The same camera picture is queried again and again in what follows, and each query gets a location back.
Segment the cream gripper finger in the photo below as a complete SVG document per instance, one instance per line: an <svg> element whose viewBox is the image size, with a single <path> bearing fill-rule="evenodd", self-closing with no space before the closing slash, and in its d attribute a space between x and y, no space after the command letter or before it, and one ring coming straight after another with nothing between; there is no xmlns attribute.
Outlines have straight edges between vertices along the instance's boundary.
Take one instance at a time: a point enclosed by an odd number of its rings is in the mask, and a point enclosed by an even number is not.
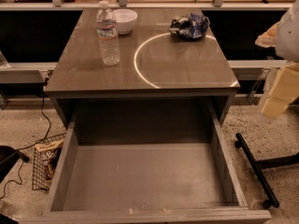
<svg viewBox="0 0 299 224"><path fill-rule="evenodd" d="M263 104L261 114L275 119L299 97L299 64L281 67Z"/></svg>
<svg viewBox="0 0 299 224"><path fill-rule="evenodd" d="M276 46L278 23L272 25L266 32L259 35L255 44L262 48L274 48Z"/></svg>

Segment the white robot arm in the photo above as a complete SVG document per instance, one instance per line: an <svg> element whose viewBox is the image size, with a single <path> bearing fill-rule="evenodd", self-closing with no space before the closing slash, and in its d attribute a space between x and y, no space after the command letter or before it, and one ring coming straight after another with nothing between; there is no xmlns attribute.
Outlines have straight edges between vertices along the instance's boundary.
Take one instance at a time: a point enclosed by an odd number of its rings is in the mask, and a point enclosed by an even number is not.
<svg viewBox="0 0 299 224"><path fill-rule="evenodd" d="M263 116L275 119L299 97L299 9L290 8L255 44L273 47L276 55L287 61L278 69L261 110Z"/></svg>

